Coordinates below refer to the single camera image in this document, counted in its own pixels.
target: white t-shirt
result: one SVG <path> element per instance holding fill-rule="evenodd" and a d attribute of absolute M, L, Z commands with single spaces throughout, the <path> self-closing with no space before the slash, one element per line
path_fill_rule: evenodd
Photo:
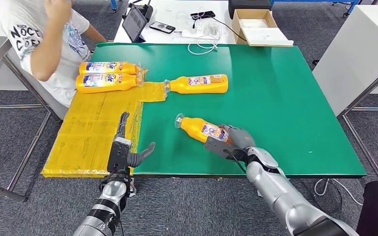
<path fill-rule="evenodd" d="M 31 75 L 31 53 L 43 41 L 46 21 L 44 0 L 0 0 L 0 25 L 17 52 L 22 68 Z M 88 27 L 89 21 L 72 10 L 72 17 L 64 26 L 59 65 L 48 81 L 40 81 L 57 101 L 67 107 L 76 92 L 79 65 L 91 56 L 80 36 Z"/>

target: bottle label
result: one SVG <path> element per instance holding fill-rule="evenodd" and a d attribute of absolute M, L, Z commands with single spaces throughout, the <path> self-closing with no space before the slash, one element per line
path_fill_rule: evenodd
<path fill-rule="evenodd" d="M 202 128 L 202 133 L 223 142 L 227 142 L 228 140 L 228 132 L 213 124 L 205 123 Z"/>
<path fill-rule="evenodd" d="M 121 83 L 122 74 L 117 74 L 118 83 Z M 90 74 L 83 77 L 83 86 L 85 87 L 103 87 L 113 84 L 116 80 L 115 74 Z"/>
<path fill-rule="evenodd" d="M 208 85 L 211 83 L 222 83 L 224 79 L 222 79 L 221 75 L 208 75 L 208 76 L 195 76 L 189 77 L 189 85 Z"/>
<path fill-rule="evenodd" d="M 116 62 L 89 62 L 86 70 L 92 73 L 106 73 L 114 71 L 116 67 Z"/>

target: green table mat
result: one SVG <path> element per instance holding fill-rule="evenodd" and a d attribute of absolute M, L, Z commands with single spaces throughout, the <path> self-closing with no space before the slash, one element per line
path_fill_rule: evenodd
<path fill-rule="evenodd" d="M 366 174 L 297 47 L 218 48 L 196 56 L 185 44 L 98 44 L 92 61 L 140 62 L 149 69 L 146 81 L 209 74 L 229 78 L 225 94 L 171 92 L 164 102 L 144 103 L 138 149 L 150 142 L 156 149 L 134 174 L 243 175 L 235 162 L 175 128 L 178 113 L 246 129 L 289 177 Z"/>

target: smartphone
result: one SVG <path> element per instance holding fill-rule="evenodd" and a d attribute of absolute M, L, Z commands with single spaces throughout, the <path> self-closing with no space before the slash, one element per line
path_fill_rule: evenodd
<path fill-rule="evenodd" d="M 192 13 L 190 16 L 192 17 L 193 20 L 199 20 L 199 19 L 215 17 L 215 13 L 213 11 L 205 11 L 205 12 Z"/>
<path fill-rule="evenodd" d="M 152 23 L 150 25 L 150 28 L 152 28 L 154 30 L 161 31 L 163 33 L 172 33 L 176 29 L 176 27 L 166 25 L 166 24 L 160 23 L 158 21 L 155 21 L 154 23 Z"/>

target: human arm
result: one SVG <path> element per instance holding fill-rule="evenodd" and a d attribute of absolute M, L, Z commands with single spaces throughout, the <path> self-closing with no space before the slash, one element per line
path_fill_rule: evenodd
<path fill-rule="evenodd" d="M 106 42 L 106 39 L 90 24 L 89 28 L 83 34 L 94 42 Z"/>
<path fill-rule="evenodd" d="M 71 1 L 45 0 L 47 22 L 43 40 L 31 53 L 31 73 L 47 81 L 59 65 L 64 24 L 71 18 Z"/>
<path fill-rule="evenodd" d="M 93 27 L 89 21 L 75 10 L 72 10 L 72 23 L 79 34 L 84 34 L 94 42 L 106 42 L 106 39 Z"/>

